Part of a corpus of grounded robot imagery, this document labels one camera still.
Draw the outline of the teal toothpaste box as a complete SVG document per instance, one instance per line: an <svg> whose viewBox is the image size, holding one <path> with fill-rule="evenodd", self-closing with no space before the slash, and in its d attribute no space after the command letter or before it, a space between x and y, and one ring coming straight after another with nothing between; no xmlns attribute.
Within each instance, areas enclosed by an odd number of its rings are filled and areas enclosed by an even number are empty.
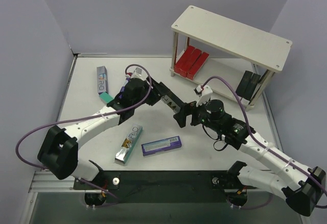
<svg viewBox="0 0 327 224"><path fill-rule="evenodd" d="M107 92L102 92L99 95L99 98L104 104L108 104L109 102L111 102L113 100L113 97L111 95L109 95Z"/></svg>

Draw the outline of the silver Rio box bottom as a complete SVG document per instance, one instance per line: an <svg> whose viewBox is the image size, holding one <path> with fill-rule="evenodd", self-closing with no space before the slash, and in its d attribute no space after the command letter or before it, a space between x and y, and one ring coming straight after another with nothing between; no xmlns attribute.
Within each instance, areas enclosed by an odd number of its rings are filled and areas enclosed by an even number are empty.
<svg viewBox="0 0 327 224"><path fill-rule="evenodd" d="M137 141L143 131L143 127L133 124L126 138L124 139L119 151L115 155L114 162L120 165L125 165L137 144Z"/></svg>

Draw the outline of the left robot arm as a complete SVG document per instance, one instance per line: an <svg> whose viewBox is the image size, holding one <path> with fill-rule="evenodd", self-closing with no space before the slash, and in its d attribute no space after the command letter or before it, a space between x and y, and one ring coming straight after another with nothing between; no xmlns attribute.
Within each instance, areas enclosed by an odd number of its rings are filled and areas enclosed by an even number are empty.
<svg viewBox="0 0 327 224"><path fill-rule="evenodd" d="M92 119L65 128L51 127L41 145L37 159L58 179L82 178L93 189L100 188L104 176L92 160L79 159L79 149L97 135L118 126L134 115L142 104L153 106L170 92L162 82L132 78L112 101L98 110Z"/></svg>

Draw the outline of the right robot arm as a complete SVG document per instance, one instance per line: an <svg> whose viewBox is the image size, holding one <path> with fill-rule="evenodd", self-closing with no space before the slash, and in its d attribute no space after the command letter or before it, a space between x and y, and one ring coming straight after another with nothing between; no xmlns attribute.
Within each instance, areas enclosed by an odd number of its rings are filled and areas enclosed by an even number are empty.
<svg viewBox="0 0 327 224"><path fill-rule="evenodd" d="M287 205L302 216L309 217L326 193L326 172L316 166L310 168L278 150L266 141L248 120L239 120L226 113L224 104L213 99L205 104L182 103L174 110L174 119L180 127L185 127L186 118L191 117L191 125L202 125L217 133L218 138L258 162L272 172L264 175L243 164L240 169L227 173L227 183L232 187L241 184L266 190L284 199Z"/></svg>

